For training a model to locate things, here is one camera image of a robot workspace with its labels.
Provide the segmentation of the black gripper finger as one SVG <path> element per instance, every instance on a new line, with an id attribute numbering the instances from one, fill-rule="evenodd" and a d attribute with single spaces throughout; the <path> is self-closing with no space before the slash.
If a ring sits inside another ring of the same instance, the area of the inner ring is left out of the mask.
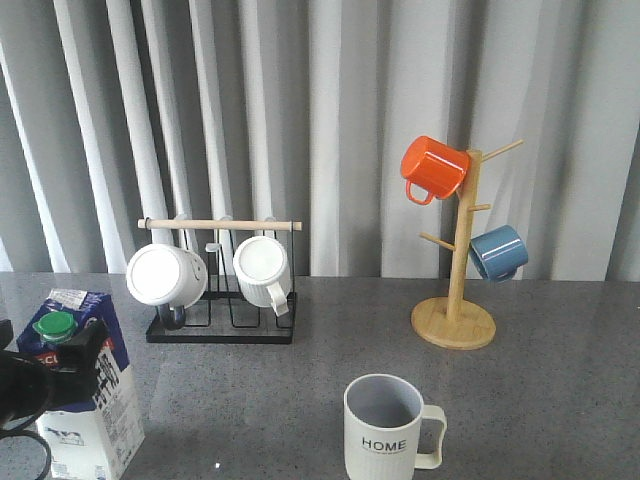
<path id="1" fill-rule="evenodd" d="M 59 345 L 59 364 L 52 370 L 51 409 L 92 399 L 99 386 L 96 362 L 107 337 L 106 324 L 96 320 Z"/>

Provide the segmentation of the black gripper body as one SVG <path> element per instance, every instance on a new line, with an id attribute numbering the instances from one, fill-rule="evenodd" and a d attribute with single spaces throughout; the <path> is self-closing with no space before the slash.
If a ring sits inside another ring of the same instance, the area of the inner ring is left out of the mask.
<path id="1" fill-rule="evenodd" d="M 1 351 L 1 424 L 35 421 L 63 404 L 59 366 L 24 353 Z"/>

